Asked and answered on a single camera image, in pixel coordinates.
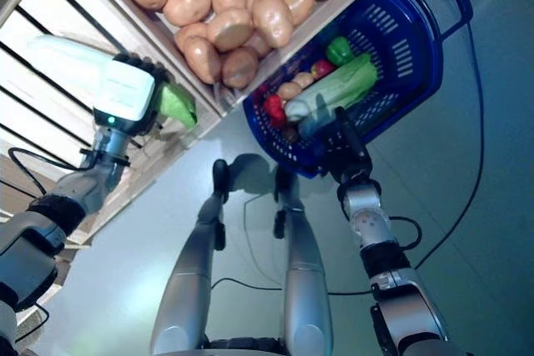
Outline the right five-finger robot hand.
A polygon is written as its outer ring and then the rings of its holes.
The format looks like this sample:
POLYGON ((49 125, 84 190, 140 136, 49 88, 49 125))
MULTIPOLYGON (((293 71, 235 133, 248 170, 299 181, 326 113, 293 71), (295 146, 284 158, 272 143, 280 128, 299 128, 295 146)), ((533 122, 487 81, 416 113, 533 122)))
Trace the right five-finger robot hand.
POLYGON ((335 119, 318 132, 320 167, 339 184, 365 183, 373 164, 349 114, 335 109, 335 119))

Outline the left five-finger robot hand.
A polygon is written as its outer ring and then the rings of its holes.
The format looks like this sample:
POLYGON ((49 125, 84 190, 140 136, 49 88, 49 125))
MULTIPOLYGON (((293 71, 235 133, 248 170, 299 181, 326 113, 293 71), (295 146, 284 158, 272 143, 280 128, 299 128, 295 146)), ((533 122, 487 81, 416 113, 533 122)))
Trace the left five-finger robot hand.
POLYGON ((147 134, 159 115, 168 82, 162 64, 132 53, 117 54, 103 66, 93 101, 95 124, 129 137, 147 134))

